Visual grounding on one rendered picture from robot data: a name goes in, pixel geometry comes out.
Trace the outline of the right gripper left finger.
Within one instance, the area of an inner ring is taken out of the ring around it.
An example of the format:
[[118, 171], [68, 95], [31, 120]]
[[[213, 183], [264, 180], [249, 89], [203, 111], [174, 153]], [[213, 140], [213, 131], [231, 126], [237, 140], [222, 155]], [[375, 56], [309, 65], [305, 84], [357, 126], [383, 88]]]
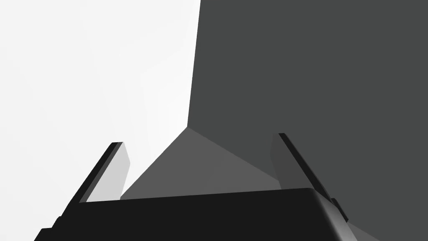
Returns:
[[69, 205], [119, 200], [130, 168], [124, 142], [112, 142]]

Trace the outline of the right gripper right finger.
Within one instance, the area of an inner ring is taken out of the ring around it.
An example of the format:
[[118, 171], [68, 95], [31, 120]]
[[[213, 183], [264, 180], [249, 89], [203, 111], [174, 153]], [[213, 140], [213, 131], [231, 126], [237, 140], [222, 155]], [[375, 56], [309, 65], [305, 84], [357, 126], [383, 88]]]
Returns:
[[345, 222], [349, 221], [337, 199], [328, 194], [319, 178], [285, 133], [273, 134], [270, 159], [281, 189], [313, 188], [337, 208]]

